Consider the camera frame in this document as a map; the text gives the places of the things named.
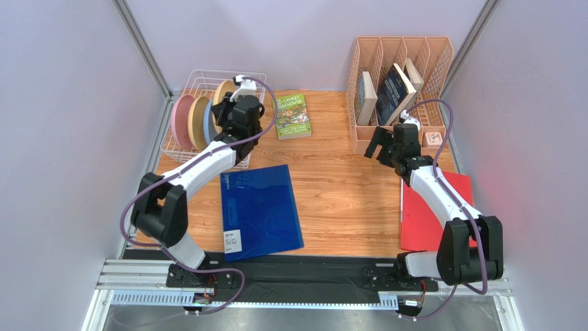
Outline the blue plate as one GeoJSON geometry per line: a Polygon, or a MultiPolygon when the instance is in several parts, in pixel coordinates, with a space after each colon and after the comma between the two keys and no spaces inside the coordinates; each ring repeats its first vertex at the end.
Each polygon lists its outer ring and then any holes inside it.
{"type": "Polygon", "coordinates": [[[215,118],[213,113],[211,112],[211,107],[213,105],[213,100],[211,99],[205,108],[203,114],[203,136],[206,142],[206,145],[210,145],[214,138],[218,135],[217,127],[215,125],[215,118]]]}

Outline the yellow plate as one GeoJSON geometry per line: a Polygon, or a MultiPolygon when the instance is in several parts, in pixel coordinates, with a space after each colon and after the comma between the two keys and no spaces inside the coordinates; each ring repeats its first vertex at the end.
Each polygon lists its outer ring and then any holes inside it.
{"type": "Polygon", "coordinates": [[[213,95],[213,103],[210,107],[210,111],[214,115],[215,121],[219,123],[222,118],[221,104],[226,96],[231,97],[236,91],[236,87],[232,79],[225,80],[217,87],[213,95]]]}

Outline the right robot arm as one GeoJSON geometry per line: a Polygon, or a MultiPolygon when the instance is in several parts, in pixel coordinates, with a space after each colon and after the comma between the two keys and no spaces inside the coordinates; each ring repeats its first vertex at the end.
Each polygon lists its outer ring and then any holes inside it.
{"type": "Polygon", "coordinates": [[[503,276],[503,227],[468,204],[442,173],[437,161],[421,153],[418,127],[412,123],[377,127],[364,153],[393,168],[416,192],[442,226],[435,252],[409,252],[397,257],[402,281],[430,278],[463,285],[478,294],[503,276]]]}

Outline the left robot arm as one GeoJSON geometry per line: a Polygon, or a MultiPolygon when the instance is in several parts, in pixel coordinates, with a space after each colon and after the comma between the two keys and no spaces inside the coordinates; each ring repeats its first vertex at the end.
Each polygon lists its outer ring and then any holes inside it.
{"type": "Polygon", "coordinates": [[[249,155],[262,133],[260,119],[265,107],[253,95],[236,101],[225,96],[211,110],[220,117],[221,133],[204,151],[172,172],[144,175],[130,216],[134,227],[190,269],[197,269],[206,253],[187,232],[188,200],[249,155]]]}

